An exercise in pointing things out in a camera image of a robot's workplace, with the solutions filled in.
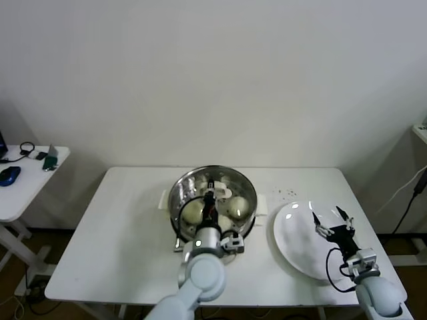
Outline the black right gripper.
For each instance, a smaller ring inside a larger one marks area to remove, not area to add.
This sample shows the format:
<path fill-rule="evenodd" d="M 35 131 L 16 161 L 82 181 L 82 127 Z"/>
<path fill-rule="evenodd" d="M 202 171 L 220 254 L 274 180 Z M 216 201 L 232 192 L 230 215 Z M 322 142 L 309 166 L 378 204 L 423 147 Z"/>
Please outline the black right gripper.
<path fill-rule="evenodd" d="M 344 220 L 346 225 L 339 225 L 331 228 L 330 230 L 323 226 L 320 223 L 317 215 L 312 211 L 312 216 L 314 219 L 315 230 L 319 235 L 327 235 L 326 240 L 335 243 L 338 245 L 340 252 L 344 259 L 349 259 L 354 256 L 360 248 L 357 246 L 354 241 L 355 229 L 353 227 L 353 217 L 349 217 L 348 214 L 341 209 L 339 206 L 336 206 L 338 213 Z"/>

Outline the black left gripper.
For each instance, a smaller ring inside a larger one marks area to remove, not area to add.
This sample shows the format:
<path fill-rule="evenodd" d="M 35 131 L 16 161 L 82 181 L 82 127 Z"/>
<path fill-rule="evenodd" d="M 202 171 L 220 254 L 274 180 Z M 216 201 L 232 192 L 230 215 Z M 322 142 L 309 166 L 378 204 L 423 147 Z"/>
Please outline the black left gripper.
<path fill-rule="evenodd" d="M 207 182 L 207 192 L 203 196 L 202 221 L 199 228 L 212 227 L 219 229 L 218 211 L 216 209 L 215 181 L 210 179 Z"/>

